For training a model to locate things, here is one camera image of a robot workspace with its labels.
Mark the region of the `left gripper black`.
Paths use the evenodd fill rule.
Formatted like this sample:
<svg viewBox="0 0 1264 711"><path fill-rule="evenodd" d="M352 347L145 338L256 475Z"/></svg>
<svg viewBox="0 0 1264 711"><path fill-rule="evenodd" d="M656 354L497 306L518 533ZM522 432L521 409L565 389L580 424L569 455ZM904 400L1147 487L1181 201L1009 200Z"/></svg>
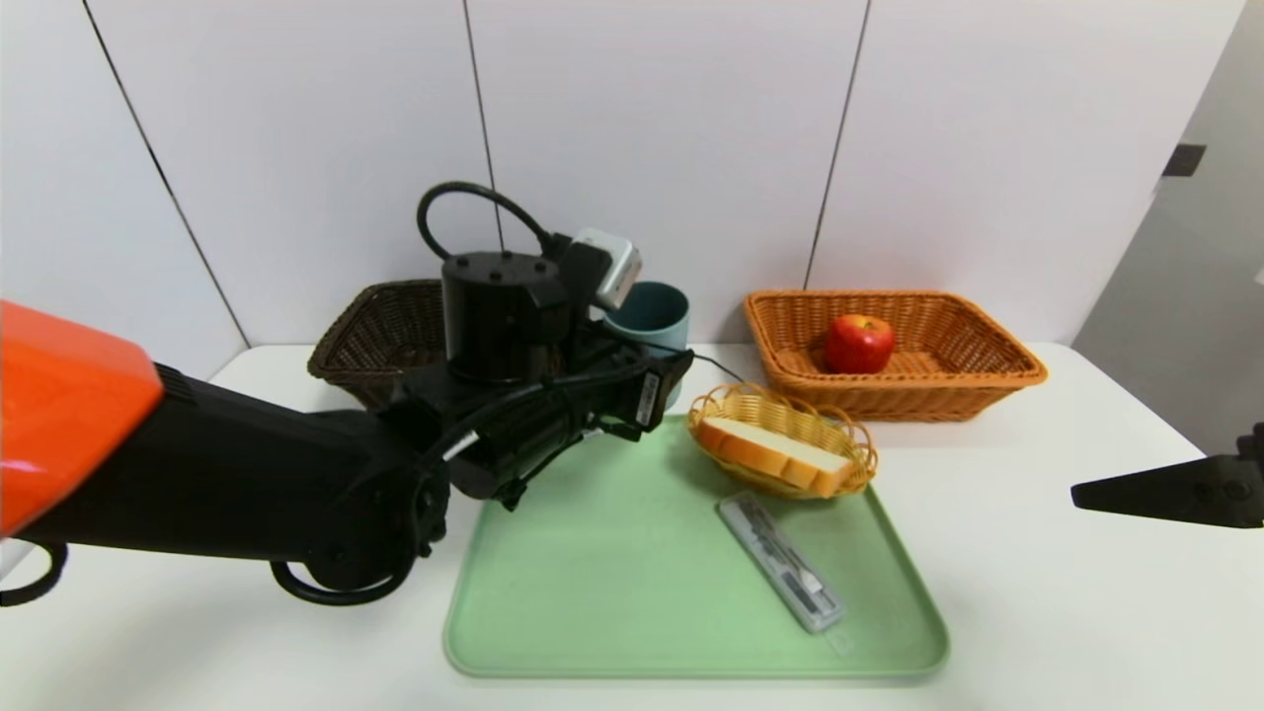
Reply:
<svg viewBox="0 0 1264 711"><path fill-rule="evenodd" d="M695 352L612 348L592 368L566 378L584 431L638 442L664 423Z"/></svg>

